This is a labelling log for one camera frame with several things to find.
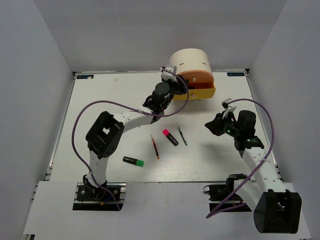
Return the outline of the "pink cap black highlighter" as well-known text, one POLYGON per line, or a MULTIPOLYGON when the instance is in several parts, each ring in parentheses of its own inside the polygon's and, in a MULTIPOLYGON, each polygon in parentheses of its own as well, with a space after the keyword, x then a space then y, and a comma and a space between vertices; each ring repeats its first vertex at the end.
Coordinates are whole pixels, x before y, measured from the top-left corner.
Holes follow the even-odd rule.
POLYGON ((164 129, 162 133, 175 147, 179 145, 179 142, 167 129, 164 129))

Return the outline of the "green cap black highlighter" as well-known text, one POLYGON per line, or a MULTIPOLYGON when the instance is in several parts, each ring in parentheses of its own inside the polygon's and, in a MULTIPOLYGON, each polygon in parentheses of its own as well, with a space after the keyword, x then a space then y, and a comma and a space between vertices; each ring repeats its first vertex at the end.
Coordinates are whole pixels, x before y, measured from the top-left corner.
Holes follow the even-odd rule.
POLYGON ((134 165, 134 166, 141 167, 141 168, 143 168, 144 164, 145 164, 145 162, 143 160, 139 160, 139 159, 128 157, 128 156, 124 156, 122 161, 125 163, 128 163, 128 164, 134 165))

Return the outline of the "cream round drawer cabinet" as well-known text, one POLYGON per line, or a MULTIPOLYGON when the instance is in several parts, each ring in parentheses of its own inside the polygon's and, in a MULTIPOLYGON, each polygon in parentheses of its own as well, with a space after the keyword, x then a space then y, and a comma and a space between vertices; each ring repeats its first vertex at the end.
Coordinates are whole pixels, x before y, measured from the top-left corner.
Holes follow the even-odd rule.
POLYGON ((175 52, 169 64, 177 67, 176 73, 188 80, 189 100, 211 99, 215 92, 213 72, 207 54, 197 48, 175 52))

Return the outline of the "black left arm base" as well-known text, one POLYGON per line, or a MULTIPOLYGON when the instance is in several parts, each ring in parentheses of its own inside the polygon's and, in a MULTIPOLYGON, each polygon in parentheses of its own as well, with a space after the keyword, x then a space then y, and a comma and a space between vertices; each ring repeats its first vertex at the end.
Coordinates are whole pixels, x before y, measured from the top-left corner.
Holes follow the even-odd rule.
POLYGON ((111 193, 99 189, 99 193, 94 195, 83 183, 78 183, 72 210, 100 212, 121 210, 125 202, 126 184, 108 183, 105 187, 109 189, 111 193))

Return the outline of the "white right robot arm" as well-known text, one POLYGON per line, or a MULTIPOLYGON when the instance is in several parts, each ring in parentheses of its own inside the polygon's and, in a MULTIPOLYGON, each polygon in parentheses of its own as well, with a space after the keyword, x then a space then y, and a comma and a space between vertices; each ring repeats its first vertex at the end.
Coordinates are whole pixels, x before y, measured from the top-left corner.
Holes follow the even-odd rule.
POLYGON ((255 135, 256 114, 242 110, 238 117, 231 111, 218 113, 205 127, 215 136, 227 134, 250 169, 250 174, 231 174, 224 185, 210 185, 211 201, 245 203, 253 212, 260 233, 295 234, 298 232, 302 199, 280 180, 275 166, 267 161, 265 147, 255 135))

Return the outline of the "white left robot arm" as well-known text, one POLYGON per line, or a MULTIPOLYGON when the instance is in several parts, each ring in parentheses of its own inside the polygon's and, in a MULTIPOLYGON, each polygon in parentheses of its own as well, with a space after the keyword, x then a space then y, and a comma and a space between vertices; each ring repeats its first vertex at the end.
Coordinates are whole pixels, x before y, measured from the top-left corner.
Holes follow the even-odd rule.
POLYGON ((176 95, 187 93, 188 79, 182 75, 176 78, 169 74, 169 79, 161 79, 155 86, 152 94, 143 103, 150 113, 143 114, 140 111, 128 111, 119 115, 112 115, 107 111, 102 112, 85 139, 89 149, 90 161, 89 173, 83 177, 84 185, 88 193, 94 199, 99 200, 106 193, 106 169, 109 156, 117 149, 122 134, 144 125, 151 125, 164 116, 165 110, 176 95))

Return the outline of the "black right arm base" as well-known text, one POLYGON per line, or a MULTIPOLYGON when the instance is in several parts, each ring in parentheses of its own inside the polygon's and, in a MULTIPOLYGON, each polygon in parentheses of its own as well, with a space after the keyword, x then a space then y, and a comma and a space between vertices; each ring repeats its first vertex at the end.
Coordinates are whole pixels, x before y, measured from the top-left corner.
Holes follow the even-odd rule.
MULTIPOLYGON (((204 186, 203 193, 209 196, 209 211, 211 212, 231 192, 232 190, 228 190, 226 184, 208 184, 204 186)), ((237 194, 234 194, 219 208, 219 210, 231 208, 243 203, 244 201, 242 198, 237 194)))

